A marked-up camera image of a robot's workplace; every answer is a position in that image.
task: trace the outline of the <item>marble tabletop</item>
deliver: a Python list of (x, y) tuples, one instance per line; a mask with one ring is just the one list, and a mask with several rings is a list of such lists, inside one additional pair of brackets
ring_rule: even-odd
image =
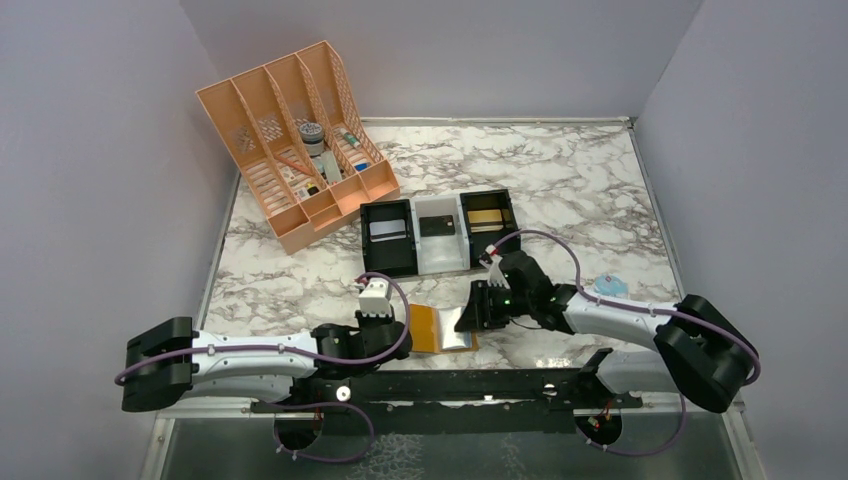
[[(573, 246), (582, 281), (614, 274), (630, 298), (679, 299), (649, 195), (623, 126), (370, 126), (398, 177), (402, 197), (508, 188), (519, 226), (555, 232)], [(288, 255), (244, 182), (226, 233), (204, 330), (281, 335), (322, 323), (355, 325), (352, 280), (363, 271), (357, 220)], [(559, 246), (522, 239), (555, 282), (573, 283)], [(412, 303), (465, 305), (475, 271), (402, 279)], [(403, 309), (393, 297), (398, 318)], [(523, 319), (523, 323), (533, 325)], [(479, 335), (470, 353), (413, 354), (384, 369), (532, 368), (582, 365), (598, 348), (641, 347), (594, 335), (509, 325)]]

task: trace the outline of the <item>wall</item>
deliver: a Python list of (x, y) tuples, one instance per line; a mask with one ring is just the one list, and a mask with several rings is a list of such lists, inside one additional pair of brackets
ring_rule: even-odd
[(365, 116), (611, 117), (641, 113), (701, 0), (180, 3), (226, 75), (329, 40)]
[(845, 478), (846, 22), (842, 0), (705, 0), (636, 124), (685, 288), (760, 349), (744, 398), (775, 479)]
[(3, 478), (138, 478), (131, 336), (194, 315), (232, 163), (175, 0), (5, 1), (0, 14)]

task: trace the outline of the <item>gray lid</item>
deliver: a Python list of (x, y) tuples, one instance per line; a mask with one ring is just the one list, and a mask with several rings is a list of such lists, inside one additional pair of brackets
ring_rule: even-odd
[(324, 129), (317, 123), (304, 123), (298, 127), (300, 138), (307, 143), (320, 142), (324, 139)]

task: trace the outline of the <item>black wire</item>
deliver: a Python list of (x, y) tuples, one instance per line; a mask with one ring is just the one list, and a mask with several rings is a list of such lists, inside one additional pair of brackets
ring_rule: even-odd
[(527, 325), (522, 325), (522, 324), (516, 322), (514, 318), (510, 318), (509, 321), (512, 322), (513, 325), (518, 325), (519, 327), (526, 328), (527, 330), (541, 330), (542, 329), (542, 327), (528, 327)]

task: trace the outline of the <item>peach storage organizer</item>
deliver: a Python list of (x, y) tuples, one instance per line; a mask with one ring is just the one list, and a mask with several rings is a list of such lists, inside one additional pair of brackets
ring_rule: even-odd
[[(218, 134), (289, 254), (359, 218), (363, 203), (400, 195), (391, 165), (374, 146), (353, 101), (339, 54), (327, 42), (304, 48), (197, 92)], [(315, 122), (346, 175), (328, 185), (307, 154), (297, 127)], [(351, 132), (353, 148), (339, 133)], [(353, 165), (368, 162), (357, 172)], [(302, 201), (291, 179), (311, 173), (318, 193)]]

